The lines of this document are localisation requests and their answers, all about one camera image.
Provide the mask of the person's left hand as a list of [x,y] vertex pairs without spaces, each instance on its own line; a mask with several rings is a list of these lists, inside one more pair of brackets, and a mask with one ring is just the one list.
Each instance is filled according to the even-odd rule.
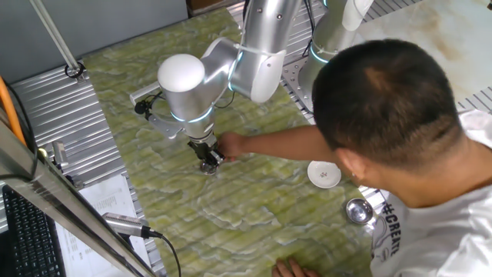
[[296,259],[278,259],[271,269],[272,277],[319,277],[319,274],[312,270],[302,268]]

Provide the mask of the person's right hand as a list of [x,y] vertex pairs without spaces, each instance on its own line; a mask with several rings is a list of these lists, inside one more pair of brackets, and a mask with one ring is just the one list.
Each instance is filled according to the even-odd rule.
[[228,161],[234,161],[245,153],[247,137],[235,132],[223,133],[218,139],[218,149]]

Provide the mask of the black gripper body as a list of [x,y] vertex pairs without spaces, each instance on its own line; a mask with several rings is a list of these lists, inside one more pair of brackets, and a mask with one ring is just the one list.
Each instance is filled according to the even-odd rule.
[[196,143],[190,141],[188,145],[194,150],[196,156],[200,160],[206,161],[208,164],[211,164],[214,159],[221,159],[221,162],[225,160],[225,156],[218,151],[217,142],[213,143],[212,145],[209,145],[206,142]]

